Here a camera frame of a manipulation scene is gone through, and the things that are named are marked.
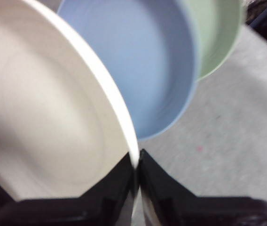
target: cream plate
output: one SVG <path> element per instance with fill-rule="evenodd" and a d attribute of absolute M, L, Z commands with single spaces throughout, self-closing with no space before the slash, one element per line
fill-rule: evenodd
<path fill-rule="evenodd" d="M 0 0 L 0 185 L 16 200 L 79 196 L 129 152 L 122 96 L 96 54 L 34 0 Z"/>

